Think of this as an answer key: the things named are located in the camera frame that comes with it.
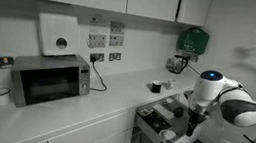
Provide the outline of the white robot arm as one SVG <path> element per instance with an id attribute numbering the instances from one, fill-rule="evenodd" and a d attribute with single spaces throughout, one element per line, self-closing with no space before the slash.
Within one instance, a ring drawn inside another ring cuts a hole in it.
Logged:
<path id="1" fill-rule="evenodd" d="M 256 101 L 241 83 L 228 79 L 218 71 L 206 70 L 200 74 L 188 103 L 188 137 L 193 135 L 197 125 L 215 104 L 219 105 L 226 122 L 240 128 L 256 125 Z"/>

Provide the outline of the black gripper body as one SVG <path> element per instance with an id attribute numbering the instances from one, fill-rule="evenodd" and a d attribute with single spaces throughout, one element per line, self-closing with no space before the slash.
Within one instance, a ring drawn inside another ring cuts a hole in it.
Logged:
<path id="1" fill-rule="evenodd" d="M 203 109 L 189 108 L 188 114 L 189 114 L 188 124 L 191 126 L 195 124 L 196 127 L 199 123 L 205 121 L 207 117 L 206 110 L 204 108 Z"/>

